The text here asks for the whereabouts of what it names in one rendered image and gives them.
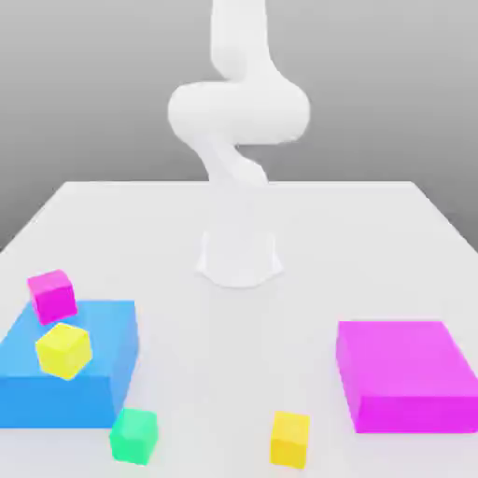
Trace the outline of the small magenta cube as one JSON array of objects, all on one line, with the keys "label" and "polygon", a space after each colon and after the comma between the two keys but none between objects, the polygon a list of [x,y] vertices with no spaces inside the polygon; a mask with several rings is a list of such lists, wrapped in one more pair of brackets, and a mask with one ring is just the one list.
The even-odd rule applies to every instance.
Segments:
[{"label": "small magenta cube", "polygon": [[77,313],[73,285],[63,270],[29,277],[27,286],[41,325],[48,325]]}]

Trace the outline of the small yellow cube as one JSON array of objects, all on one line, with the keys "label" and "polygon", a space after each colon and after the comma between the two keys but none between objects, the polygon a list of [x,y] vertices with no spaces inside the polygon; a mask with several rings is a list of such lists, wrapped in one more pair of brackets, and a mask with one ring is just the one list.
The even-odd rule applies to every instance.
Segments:
[{"label": "small yellow cube", "polygon": [[35,352],[42,372],[70,381],[92,360],[90,335],[60,322],[35,342]]},{"label": "small yellow cube", "polygon": [[290,412],[274,413],[270,462],[303,470],[309,440],[310,416]]}]

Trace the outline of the small green cube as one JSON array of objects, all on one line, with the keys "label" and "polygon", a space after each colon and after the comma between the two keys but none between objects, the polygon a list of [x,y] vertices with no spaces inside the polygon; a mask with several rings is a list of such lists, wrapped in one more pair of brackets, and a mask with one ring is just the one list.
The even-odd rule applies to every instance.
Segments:
[{"label": "small green cube", "polygon": [[112,457],[117,461],[146,466],[159,440],[157,414],[123,408],[110,430]]}]

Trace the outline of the large blue box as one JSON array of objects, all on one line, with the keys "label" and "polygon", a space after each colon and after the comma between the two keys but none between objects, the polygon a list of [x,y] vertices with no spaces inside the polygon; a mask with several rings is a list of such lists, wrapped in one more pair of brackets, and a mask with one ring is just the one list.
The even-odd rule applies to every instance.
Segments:
[{"label": "large blue box", "polygon": [[123,407],[139,344],[134,302],[80,301],[66,319],[90,335],[92,360],[72,380],[40,370],[42,327],[25,306],[0,341],[0,429],[108,429]]}]

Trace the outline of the large magenta box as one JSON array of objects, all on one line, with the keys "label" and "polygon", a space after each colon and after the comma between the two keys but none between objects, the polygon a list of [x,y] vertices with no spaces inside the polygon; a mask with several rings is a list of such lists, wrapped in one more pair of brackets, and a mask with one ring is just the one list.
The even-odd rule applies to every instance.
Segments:
[{"label": "large magenta box", "polygon": [[441,321],[341,321],[336,361],[355,432],[478,432],[478,376]]}]

